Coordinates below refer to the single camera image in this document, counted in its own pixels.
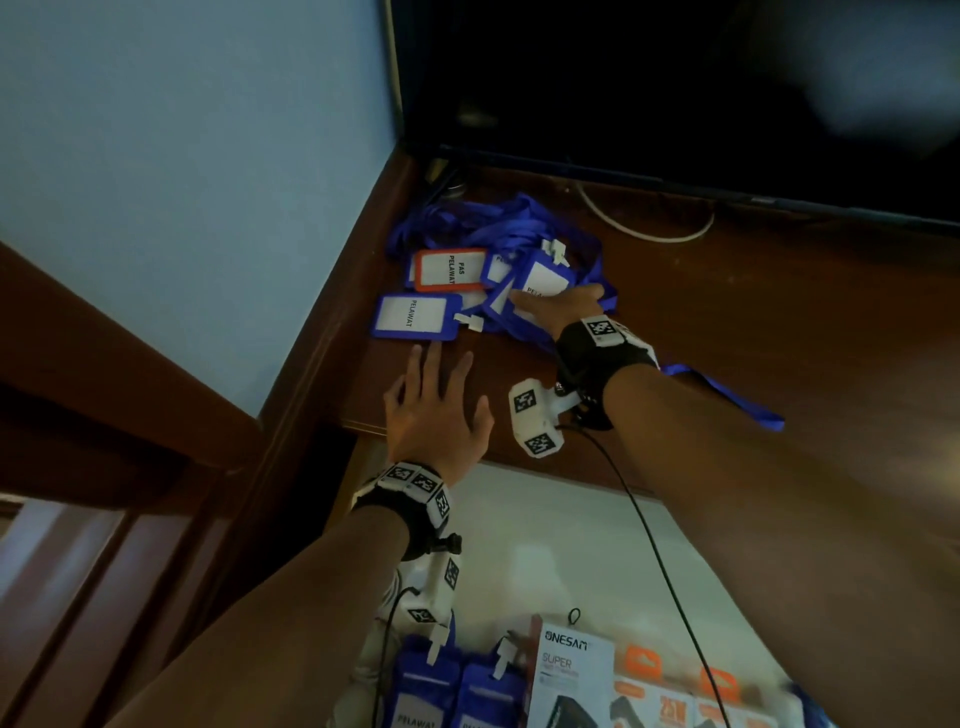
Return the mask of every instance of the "coiled white cable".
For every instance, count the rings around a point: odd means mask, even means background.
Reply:
[[[587,203],[587,207],[589,207],[593,211],[594,215],[596,215],[605,223],[607,223],[607,225],[609,225],[611,228],[615,228],[616,230],[619,230],[620,232],[630,235],[631,237],[635,237],[639,240],[649,240],[651,243],[686,243],[686,242],[689,242],[690,240],[696,240],[698,237],[701,237],[702,235],[706,235],[707,231],[713,226],[714,215],[713,215],[713,210],[711,210],[710,219],[707,220],[707,224],[704,225],[702,228],[700,228],[698,231],[690,235],[685,235],[684,237],[658,237],[656,235],[648,235],[645,232],[637,232],[635,230],[631,230],[625,225],[621,225],[616,220],[611,218],[610,215],[608,215],[606,212],[600,209],[596,205],[596,203],[590,199],[589,195],[587,194],[587,191],[584,189],[584,186],[582,184],[580,184],[579,182],[575,182],[574,184],[577,187],[577,192],[580,193],[580,196],[584,199],[584,202]]]

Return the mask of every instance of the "black tv screen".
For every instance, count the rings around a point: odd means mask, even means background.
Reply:
[[[414,152],[960,227],[960,2],[393,0]]]

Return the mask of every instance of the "blue wall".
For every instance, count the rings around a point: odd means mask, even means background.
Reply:
[[[4,0],[0,240],[256,414],[395,134],[378,0]]]

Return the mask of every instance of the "wire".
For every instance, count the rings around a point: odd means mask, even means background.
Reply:
[[[394,624],[396,606],[400,603],[403,595],[408,592],[414,596],[420,595],[420,590],[417,589],[417,587],[404,587],[401,589],[400,593],[396,595],[396,599],[394,599],[394,605],[390,608],[390,616],[387,617],[387,628],[383,631],[383,647],[380,650],[380,670],[376,673],[376,690],[373,695],[373,717],[370,721],[371,728],[377,728],[376,718],[380,709],[380,695],[383,693],[383,668],[387,662],[387,641],[390,639],[390,630]]]
[[[651,243],[688,243],[690,240],[696,240],[698,237],[706,235],[707,231],[713,226],[715,215],[713,210],[711,210],[710,219],[707,220],[707,224],[691,235],[685,235],[684,237],[657,237],[656,235],[648,235],[645,232],[637,232],[635,230],[631,230],[625,225],[621,225],[616,220],[611,218],[610,215],[600,209],[596,203],[590,199],[582,184],[575,182],[574,185],[577,188],[577,192],[580,193],[580,196],[584,199],[584,202],[587,203],[587,207],[593,211],[594,215],[607,223],[607,225],[609,225],[611,228],[616,228],[620,232],[626,233],[631,237],[635,237],[640,240],[649,240]]]
[[[680,604],[680,599],[677,597],[677,592],[674,591],[673,582],[670,581],[670,575],[667,573],[666,566],[663,565],[663,559],[660,557],[660,549],[657,548],[657,541],[654,539],[653,531],[650,530],[650,525],[647,523],[646,517],[643,515],[643,511],[640,510],[640,506],[636,502],[633,492],[630,490],[630,486],[627,485],[627,481],[623,479],[623,475],[620,474],[620,470],[616,467],[616,464],[613,462],[613,458],[610,457],[610,454],[607,453],[607,449],[604,448],[600,442],[593,437],[589,432],[582,429],[581,427],[575,427],[573,425],[558,425],[557,429],[568,429],[573,432],[579,432],[581,435],[590,440],[601,454],[607,458],[607,462],[610,463],[610,467],[613,468],[613,472],[616,473],[616,476],[620,479],[620,485],[623,486],[624,492],[627,496],[630,497],[630,502],[634,505],[634,510],[636,514],[640,516],[640,522],[643,523],[643,530],[647,532],[647,538],[650,540],[650,546],[654,550],[654,556],[657,557],[657,563],[660,565],[660,573],[663,574],[663,581],[666,582],[666,588],[670,590],[670,595],[673,597],[673,603],[677,605],[677,611],[680,613],[680,619],[684,621],[684,627],[686,627],[686,633],[690,636],[690,639],[693,641],[693,647],[697,650],[697,657],[700,658],[700,662],[704,666],[704,670],[707,672],[707,678],[710,681],[710,686],[713,688],[713,695],[717,699],[717,705],[720,706],[720,714],[723,716],[724,724],[727,728],[730,727],[730,719],[727,717],[727,709],[724,708],[723,699],[720,697],[720,691],[717,689],[716,681],[713,679],[713,672],[710,670],[709,665],[707,664],[707,658],[704,657],[704,651],[700,648],[700,643],[697,642],[697,636],[693,634],[693,627],[690,626],[689,620],[686,618],[686,612],[684,612],[684,607]]]

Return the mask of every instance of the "black cable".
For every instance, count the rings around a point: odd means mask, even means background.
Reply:
[[[610,457],[610,454],[607,453],[607,449],[604,448],[600,442],[593,437],[589,432],[582,429],[581,427],[576,427],[574,425],[558,425],[557,429],[568,429],[573,432],[579,432],[581,435],[590,440],[601,454],[607,458],[607,462],[610,463],[610,467],[613,468],[613,472],[616,473],[616,476],[620,479],[620,485],[623,486],[624,492],[627,496],[630,497],[630,502],[634,505],[634,510],[636,514],[640,516],[640,522],[643,523],[643,530],[647,532],[647,538],[650,540],[650,546],[654,550],[654,556],[657,557],[657,563],[660,565],[660,573],[663,574],[663,581],[666,582],[666,588],[670,590],[670,595],[673,597],[673,603],[677,605],[677,611],[680,612],[680,619],[684,621],[684,627],[686,627],[686,633],[690,636],[690,639],[693,641],[693,647],[697,650],[697,657],[700,658],[700,662],[704,666],[704,670],[707,671],[707,678],[710,681],[710,686],[713,688],[713,695],[717,699],[717,705],[720,706],[720,715],[723,716],[724,724],[727,728],[731,728],[730,719],[727,717],[727,709],[724,708],[723,699],[720,697],[720,691],[717,689],[716,681],[713,679],[713,673],[710,671],[710,666],[707,664],[707,658],[704,657],[704,651],[700,648],[700,643],[697,642],[697,636],[693,634],[693,628],[690,626],[689,620],[686,618],[686,612],[684,612],[684,607],[680,604],[680,599],[677,597],[677,593],[674,591],[673,582],[670,581],[670,575],[666,571],[666,566],[663,565],[663,559],[660,558],[660,549],[657,548],[657,541],[654,539],[654,534],[650,530],[650,525],[647,523],[646,517],[643,515],[643,511],[640,510],[640,506],[636,502],[633,492],[630,490],[630,486],[627,485],[627,481],[623,479],[623,475],[620,474],[620,470],[613,463],[613,458]]]
[[[420,590],[417,589],[417,587],[404,587],[401,589],[400,593],[396,595],[396,598],[394,599],[394,605],[390,608],[390,616],[387,617],[387,627],[383,631],[383,648],[380,650],[380,670],[376,673],[376,691],[373,695],[373,718],[371,718],[370,721],[371,728],[377,728],[376,714],[379,713],[380,694],[383,692],[383,668],[387,662],[387,641],[390,639],[390,629],[394,624],[396,606],[400,603],[403,595],[407,594],[408,592],[414,596],[420,596]]]

